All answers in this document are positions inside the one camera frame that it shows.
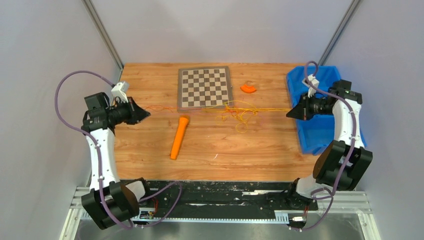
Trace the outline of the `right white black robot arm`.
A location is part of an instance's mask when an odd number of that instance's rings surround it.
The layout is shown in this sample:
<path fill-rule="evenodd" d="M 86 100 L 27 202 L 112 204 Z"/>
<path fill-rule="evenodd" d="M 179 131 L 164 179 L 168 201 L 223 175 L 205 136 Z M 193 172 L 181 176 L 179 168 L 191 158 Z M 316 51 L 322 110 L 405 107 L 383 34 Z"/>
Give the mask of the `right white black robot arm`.
<path fill-rule="evenodd" d="M 308 75 L 303 83 L 308 91 L 301 94 L 298 104 L 286 116 L 309 121 L 316 115 L 334 117 L 334 139 L 315 162 L 311 175 L 293 182 L 294 189 L 285 195 L 286 204 L 298 209 L 306 199 L 319 192 L 333 196 L 336 191 L 352 191 L 373 160 L 366 149 L 360 130 L 363 97 L 351 90 L 352 83 L 338 80 L 327 91 L 318 88 L 319 81 Z"/>

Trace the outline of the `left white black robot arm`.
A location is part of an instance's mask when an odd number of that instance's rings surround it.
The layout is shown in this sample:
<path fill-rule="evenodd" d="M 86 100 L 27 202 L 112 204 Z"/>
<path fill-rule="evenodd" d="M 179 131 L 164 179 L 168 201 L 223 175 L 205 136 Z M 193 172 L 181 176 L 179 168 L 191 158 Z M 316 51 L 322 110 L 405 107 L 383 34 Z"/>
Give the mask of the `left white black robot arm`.
<path fill-rule="evenodd" d="M 81 126 L 92 167 L 89 193 L 82 196 L 81 203 L 101 230 L 130 220 L 138 215 L 139 206 L 147 207 L 153 201 L 153 193 L 145 188 L 143 178 L 120 181 L 114 153 L 116 125 L 135 125 L 151 114 L 132 97 L 115 99 L 117 102 L 110 105 L 104 92 L 85 97 L 87 111 Z"/>

